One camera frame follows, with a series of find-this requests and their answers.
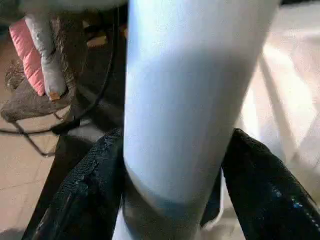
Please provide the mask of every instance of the brown fabric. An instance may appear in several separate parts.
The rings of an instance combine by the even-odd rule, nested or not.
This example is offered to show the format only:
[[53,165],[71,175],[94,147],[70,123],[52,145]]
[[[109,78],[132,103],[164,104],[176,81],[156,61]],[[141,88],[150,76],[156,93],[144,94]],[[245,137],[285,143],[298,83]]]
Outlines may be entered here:
[[4,76],[4,86],[13,92],[26,79],[23,64],[18,60],[12,60]]
[[[56,50],[61,55],[61,65],[67,85],[67,92],[59,100],[50,101],[47,96],[38,96],[25,76],[11,98],[1,109],[1,116],[7,122],[45,116],[70,105],[76,93],[76,80],[82,74],[87,54],[87,44],[82,21],[73,14],[63,14],[52,19],[53,37]],[[13,82],[19,64],[11,65],[6,76],[7,82]]]

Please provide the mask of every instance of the white pole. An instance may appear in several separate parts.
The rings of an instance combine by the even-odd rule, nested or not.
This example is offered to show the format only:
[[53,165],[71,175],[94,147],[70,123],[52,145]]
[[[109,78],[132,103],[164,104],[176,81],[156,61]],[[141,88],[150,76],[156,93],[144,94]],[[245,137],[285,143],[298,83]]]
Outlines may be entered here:
[[278,4],[130,1],[124,161],[131,183],[113,239],[195,239]]

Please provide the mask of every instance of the black leather fabric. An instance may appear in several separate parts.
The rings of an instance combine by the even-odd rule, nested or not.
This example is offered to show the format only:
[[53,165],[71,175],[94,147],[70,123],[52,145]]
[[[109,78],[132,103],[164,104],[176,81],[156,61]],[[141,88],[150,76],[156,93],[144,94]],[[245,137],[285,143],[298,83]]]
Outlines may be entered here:
[[123,192],[122,131],[99,139],[63,180],[32,240],[111,239]]
[[319,0],[283,0],[281,5],[292,5],[292,4],[301,4],[301,3],[312,3]]
[[312,198],[264,144],[235,129],[222,168],[247,240],[320,239]]

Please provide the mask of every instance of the pink fabric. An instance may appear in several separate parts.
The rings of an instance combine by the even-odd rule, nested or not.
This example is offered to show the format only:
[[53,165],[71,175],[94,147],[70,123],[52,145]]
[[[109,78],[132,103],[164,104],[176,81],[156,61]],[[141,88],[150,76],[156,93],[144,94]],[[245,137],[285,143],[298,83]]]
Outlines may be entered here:
[[10,26],[10,35],[16,52],[23,62],[26,78],[39,96],[44,95],[45,82],[41,69],[41,57],[24,18]]

